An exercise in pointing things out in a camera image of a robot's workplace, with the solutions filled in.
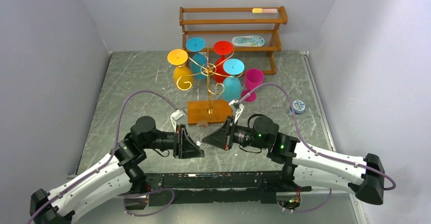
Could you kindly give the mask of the clear wine glass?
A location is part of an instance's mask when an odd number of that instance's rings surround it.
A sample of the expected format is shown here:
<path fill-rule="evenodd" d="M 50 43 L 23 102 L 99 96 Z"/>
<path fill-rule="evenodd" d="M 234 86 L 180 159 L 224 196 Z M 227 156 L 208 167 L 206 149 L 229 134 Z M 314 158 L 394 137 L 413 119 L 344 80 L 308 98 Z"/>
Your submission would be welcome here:
<path fill-rule="evenodd" d="M 191 126 L 192 129 L 192 138 L 196 145 L 200 146 L 202 144 L 202 140 L 209 133 L 209 124 L 202 120 L 198 122 L 196 125 Z"/>

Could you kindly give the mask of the blue wine glass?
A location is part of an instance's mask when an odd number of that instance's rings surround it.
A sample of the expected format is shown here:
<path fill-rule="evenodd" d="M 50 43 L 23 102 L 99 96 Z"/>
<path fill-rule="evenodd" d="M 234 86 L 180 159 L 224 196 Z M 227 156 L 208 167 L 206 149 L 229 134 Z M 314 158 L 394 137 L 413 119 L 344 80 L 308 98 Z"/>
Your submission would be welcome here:
<path fill-rule="evenodd" d="M 186 48 L 189 51 L 194 52 L 192 60 L 195 62 L 191 62 L 191 71 L 193 74 L 196 74 L 195 78 L 199 80 L 206 78 L 206 76 L 201 73 L 201 67 L 206 65 L 207 58 L 205 55 L 200 53 L 200 51 L 202 51 L 205 47 L 206 42 L 199 37 L 191 38 L 186 42 Z"/>
<path fill-rule="evenodd" d="M 228 77 L 223 81 L 224 91 L 222 98 L 228 102 L 238 100 L 242 88 L 238 76 L 244 72 L 245 66 L 241 60 L 231 58 L 224 62 L 223 69 L 228 74 Z"/>

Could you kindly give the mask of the gold wire glass rack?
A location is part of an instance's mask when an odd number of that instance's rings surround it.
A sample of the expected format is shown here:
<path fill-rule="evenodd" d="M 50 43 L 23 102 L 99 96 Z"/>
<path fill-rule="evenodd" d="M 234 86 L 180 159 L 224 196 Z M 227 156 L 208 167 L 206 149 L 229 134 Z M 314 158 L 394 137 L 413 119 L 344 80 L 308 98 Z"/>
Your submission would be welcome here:
<path fill-rule="evenodd" d="M 216 83 L 214 90 L 211 89 L 211 77 L 216 73 L 216 66 L 209 62 L 208 56 L 206 58 L 207 63 L 201 67 L 201 73 L 206 76 L 207 100 L 188 102 L 187 122 L 189 125 L 196 125 L 202 120 L 206 121 L 208 124 L 223 123 L 226 117 L 232 114 L 232 109 L 227 102 L 212 99 L 212 96 L 223 93 L 224 85 Z"/>

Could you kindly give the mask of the magenta wine glass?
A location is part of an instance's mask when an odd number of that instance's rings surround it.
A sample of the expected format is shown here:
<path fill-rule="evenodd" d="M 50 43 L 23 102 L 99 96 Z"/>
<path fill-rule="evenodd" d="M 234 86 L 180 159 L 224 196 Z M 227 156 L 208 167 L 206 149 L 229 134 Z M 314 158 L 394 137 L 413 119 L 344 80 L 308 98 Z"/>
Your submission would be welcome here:
<path fill-rule="evenodd" d="M 242 92 L 241 97 L 243 98 L 249 93 L 250 95 L 247 98 L 245 98 L 245 101 L 246 102 L 255 101 L 257 95 L 255 92 L 251 92 L 251 90 L 253 90 L 258 85 L 261 85 L 263 83 L 263 80 L 264 80 L 264 74 L 261 70 L 257 68 L 252 68 L 247 70 L 247 72 L 245 73 L 245 81 L 244 81 L 246 90 Z"/>

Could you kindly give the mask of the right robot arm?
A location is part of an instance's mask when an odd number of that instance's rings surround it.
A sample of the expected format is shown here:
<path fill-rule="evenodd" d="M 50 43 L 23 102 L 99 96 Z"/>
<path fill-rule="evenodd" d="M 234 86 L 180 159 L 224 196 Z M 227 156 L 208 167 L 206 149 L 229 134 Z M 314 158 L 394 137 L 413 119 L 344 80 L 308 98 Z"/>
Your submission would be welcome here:
<path fill-rule="evenodd" d="M 279 128 L 262 114 L 257 115 L 252 127 L 240 126 L 229 116 L 202 142 L 225 151 L 234 144 L 266 149 L 266 156 L 283 166 L 279 183 L 284 190 L 319 186 L 354 194 L 368 204 L 383 204 L 384 168 L 377 155 L 349 156 L 305 145 L 298 138 L 281 133 Z"/>

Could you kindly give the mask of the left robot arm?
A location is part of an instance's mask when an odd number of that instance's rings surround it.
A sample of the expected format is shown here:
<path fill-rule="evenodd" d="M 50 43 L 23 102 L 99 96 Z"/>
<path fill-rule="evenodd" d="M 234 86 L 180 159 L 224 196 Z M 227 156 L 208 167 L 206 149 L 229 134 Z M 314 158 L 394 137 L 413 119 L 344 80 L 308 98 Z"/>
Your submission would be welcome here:
<path fill-rule="evenodd" d="M 191 139 L 184 124 L 176 125 L 173 132 L 164 132 L 156 128 L 152 117 L 142 116 L 113 151 L 91 168 L 58 188 L 34 192 L 28 223 L 71 223 L 78 214 L 78 203 L 103 185 L 121 188 L 122 194 L 149 192 L 147 176 L 139 167 L 147 158 L 147 149 L 172 150 L 178 159 L 204 157 L 204 151 Z"/>

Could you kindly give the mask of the yellow wine glass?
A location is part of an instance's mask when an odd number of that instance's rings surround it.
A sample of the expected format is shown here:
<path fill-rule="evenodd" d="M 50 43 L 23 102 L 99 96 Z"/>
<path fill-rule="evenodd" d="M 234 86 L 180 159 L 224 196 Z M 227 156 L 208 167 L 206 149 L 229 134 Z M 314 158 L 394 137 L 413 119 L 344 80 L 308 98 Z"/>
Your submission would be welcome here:
<path fill-rule="evenodd" d="M 189 90 L 193 86 L 193 74 L 186 66 L 188 54 L 182 49 L 174 49 L 167 55 L 167 61 L 175 66 L 173 80 L 176 88 L 182 91 Z"/>

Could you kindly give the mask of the blue wine glass back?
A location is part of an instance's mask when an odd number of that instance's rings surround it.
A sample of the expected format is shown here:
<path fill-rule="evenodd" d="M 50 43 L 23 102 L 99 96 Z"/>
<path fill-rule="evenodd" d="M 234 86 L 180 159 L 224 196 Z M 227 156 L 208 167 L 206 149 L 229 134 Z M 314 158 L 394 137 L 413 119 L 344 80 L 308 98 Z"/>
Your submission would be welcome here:
<path fill-rule="evenodd" d="M 201 73 L 201 67 L 206 65 L 207 58 L 205 55 L 200 53 L 200 51 L 202 51 L 205 47 L 206 42 L 199 37 L 191 38 L 186 42 L 186 48 L 189 51 L 194 52 L 192 60 L 195 62 L 191 62 L 191 71 L 193 74 L 196 74 L 195 78 L 199 80 L 206 78 L 206 76 Z"/>

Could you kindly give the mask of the red wine glass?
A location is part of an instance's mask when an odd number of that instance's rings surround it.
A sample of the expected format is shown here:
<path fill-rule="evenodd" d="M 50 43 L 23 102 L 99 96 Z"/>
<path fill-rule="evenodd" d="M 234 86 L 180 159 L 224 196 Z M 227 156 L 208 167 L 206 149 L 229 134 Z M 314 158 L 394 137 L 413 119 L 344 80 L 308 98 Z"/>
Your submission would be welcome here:
<path fill-rule="evenodd" d="M 228 76 L 223 68 L 223 64 L 225 60 L 232 55 L 233 45 L 229 41 L 218 41 L 214 44 L 213 51 L 220 56 L 215 63 L 215 74 L 213 75 L 213 79 L 217 83 L 223 83 L 226 76 Z"/>

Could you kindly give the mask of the wooden shelf rack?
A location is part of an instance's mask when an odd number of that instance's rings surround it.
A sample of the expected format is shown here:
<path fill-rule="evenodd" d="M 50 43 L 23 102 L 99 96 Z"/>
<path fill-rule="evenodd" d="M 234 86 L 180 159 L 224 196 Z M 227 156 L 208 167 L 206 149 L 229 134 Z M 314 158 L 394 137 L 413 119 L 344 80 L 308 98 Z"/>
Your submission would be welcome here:
<path fill-rule="evenodd" d="M 187 40 L 195 37 L 203 38 L 209 50 L 220 41 L 232 41 L 238 36 L 262 36 L 265 44 L 261 47 L 237 47 L 234 52 L 267 52 L 270 68 L 264 70 L 265 75 L 277 72 L 274 53 L 281 51 L 280 26 L 288 22 L 284 6 L 262 7 L 277 8 L 274 14 L 253 14 L 253 7 L 223 8 L 179 8 L 179 25 L 181 27 L 182 48 L 186 52 Z"/>

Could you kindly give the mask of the blue packaged item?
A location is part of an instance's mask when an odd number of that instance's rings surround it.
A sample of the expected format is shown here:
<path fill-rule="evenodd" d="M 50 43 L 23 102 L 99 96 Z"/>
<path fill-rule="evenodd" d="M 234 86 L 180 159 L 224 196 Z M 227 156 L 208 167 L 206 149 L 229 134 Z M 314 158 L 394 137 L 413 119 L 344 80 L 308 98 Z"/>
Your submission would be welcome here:
<path fill-rule="evenodd" d="M 231 43 L 237 47 L 261 47 L 265 39 L 262 36 L 238 36 L 233 37 Z"/>

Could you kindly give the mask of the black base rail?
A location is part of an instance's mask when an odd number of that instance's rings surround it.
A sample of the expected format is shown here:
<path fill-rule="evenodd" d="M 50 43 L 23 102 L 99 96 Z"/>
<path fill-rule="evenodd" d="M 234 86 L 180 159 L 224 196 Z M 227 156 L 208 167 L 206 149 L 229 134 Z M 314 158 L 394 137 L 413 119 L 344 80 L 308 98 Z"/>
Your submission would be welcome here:
<path fill-rule="evenodd" d="M 311 186 L 300 186 L 282 180 L 281 171 L 149 173 L 151 190 L 145 194 L 122 194 L 121 188 L 103 185 L 81 200 L 80 206 L 100 205 L 116 196 L 128 199 L 147 196 L 150 206 L 198 203 L 260 202 L 275 204 L 277 193 L 310 192 Z"/>

